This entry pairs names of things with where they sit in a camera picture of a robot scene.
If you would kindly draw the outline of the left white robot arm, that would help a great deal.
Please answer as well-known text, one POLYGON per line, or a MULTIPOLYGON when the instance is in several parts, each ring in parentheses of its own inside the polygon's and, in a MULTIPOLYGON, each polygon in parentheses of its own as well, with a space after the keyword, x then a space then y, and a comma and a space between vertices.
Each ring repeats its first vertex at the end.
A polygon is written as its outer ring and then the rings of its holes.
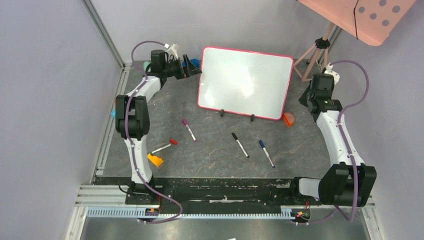
POLYGON ((156 49, 150 53, 150 63, 141 82, 127 94, 115 98, 115 129, 126 144, 131 164, 128 193, 138 196, 145 204, 151 204, 157 198, 157 190, 151 183, 153 173, 147 151, 147 135, 151 126, 148 102, 163 88, 168 78, 181 80, 201 72, 186 54, 177 58, 156 49))

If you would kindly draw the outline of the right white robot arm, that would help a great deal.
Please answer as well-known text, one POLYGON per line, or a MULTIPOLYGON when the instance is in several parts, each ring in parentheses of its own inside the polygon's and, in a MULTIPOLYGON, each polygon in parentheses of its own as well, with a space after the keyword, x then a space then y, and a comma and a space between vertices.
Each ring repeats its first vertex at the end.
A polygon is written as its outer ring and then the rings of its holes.
POLYGON ((324 137, 331 166, 321 179, 298 177, 288 196, 295 204, 313 197, 325 205, 360 208, 368 201, 377 171, 358 155, 345 126, 342 104, 332 98, 334 88, 333 75, 314 74, 299 98, 324 137))

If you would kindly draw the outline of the pink framed whiteboard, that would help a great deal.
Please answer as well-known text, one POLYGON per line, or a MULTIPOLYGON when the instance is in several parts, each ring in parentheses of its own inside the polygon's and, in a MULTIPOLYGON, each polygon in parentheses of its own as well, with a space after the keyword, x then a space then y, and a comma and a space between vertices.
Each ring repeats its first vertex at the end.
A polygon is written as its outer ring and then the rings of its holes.
POLYGON ((280 120, 289 90, 291 56, 206 46, 197 105, 225 113, 280 120))

